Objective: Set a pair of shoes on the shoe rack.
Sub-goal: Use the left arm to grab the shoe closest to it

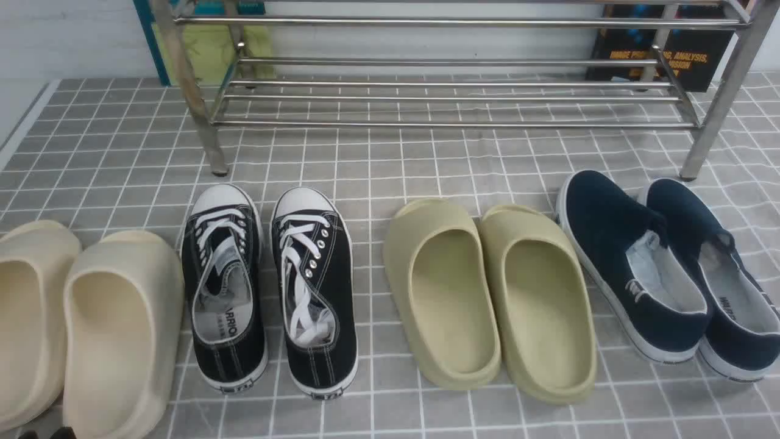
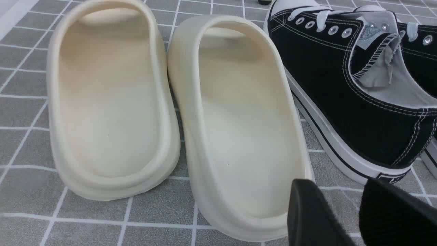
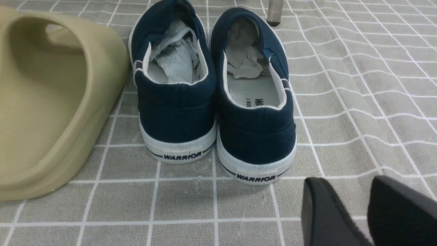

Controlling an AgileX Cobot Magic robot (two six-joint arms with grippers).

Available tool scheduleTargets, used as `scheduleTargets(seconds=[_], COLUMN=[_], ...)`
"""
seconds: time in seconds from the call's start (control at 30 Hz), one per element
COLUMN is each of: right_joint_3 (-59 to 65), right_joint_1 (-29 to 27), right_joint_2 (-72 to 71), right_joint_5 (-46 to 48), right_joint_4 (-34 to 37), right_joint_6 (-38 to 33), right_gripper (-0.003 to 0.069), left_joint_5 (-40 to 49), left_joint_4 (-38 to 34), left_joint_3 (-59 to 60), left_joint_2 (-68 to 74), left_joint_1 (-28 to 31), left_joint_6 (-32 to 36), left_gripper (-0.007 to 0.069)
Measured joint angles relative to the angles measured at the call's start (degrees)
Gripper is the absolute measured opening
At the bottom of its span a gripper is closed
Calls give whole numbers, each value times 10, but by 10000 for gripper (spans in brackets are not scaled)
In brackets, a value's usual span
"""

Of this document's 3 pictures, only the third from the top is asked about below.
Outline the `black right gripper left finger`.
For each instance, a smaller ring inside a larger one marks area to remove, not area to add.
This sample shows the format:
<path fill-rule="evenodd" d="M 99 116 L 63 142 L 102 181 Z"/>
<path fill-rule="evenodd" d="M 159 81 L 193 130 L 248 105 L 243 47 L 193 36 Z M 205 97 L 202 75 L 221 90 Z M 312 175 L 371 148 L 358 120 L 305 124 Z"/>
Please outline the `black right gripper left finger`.
<path fill-rule="evenodd" d="M 323 178 L 304 180 L 301 226 L 305 246 L 372 246 Z"/>

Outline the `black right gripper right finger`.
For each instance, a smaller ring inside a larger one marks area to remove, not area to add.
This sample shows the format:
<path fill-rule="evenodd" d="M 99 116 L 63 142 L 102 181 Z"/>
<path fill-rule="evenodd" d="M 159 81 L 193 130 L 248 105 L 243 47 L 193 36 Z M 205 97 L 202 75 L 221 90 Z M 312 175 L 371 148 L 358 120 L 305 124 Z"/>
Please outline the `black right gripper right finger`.
<path fill-rule="evenodd" d="M 435 200 L 388 176 L 376 176 L 370 188 L 367 224 L 376 246 L 435 246 Z"/>

